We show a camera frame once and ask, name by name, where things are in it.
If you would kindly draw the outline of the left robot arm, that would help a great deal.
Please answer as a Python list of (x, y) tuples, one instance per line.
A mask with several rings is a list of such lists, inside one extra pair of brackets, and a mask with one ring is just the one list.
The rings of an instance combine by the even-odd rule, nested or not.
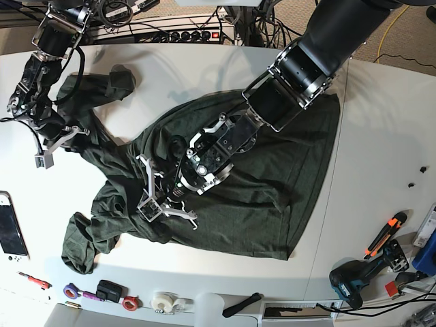
[(174, 169), (163, 173), (152, 159), (139, 155), (148, 176), (138, 212), (152, 222), (161, 215), (191, 224), (197, 216), (186, 211), (184, 199), (222, 183), (233, 168), (231, 158), (250, 150), (258, 130), (281, 131), (332, 84), (336, 72), (389, 17), (400, 1), (320, 1), (305, 32), (290, 42), (242, 96), (246, 108), (221, 113), (183, 147)]

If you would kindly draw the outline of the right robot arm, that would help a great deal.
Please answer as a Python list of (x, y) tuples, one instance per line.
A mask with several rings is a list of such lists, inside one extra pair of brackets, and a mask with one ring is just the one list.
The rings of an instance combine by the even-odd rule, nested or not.
[[(48, 10), (33, 36), (32, 44), (37, 50), (27, 61), (7, 104), (12, 116), (1, 122), (16, 121), (26, 125), (34, 135), (38, 159), (48, 154), (39, 136), (54, 140), (52, 149), (55, 150), (77, 134), (89, 135), (86, 129), (69, 126), (53, 107), (64, 104), (78, 90), (84, 72), (84, 53), (79, 43), (101, 5), (101, 1), (49, 1)], [(65, 97), (51, 100), (48, 93), (61, 77), (62, 61), (69, 60), (73, 51), (80, 55), (76, 84)]]

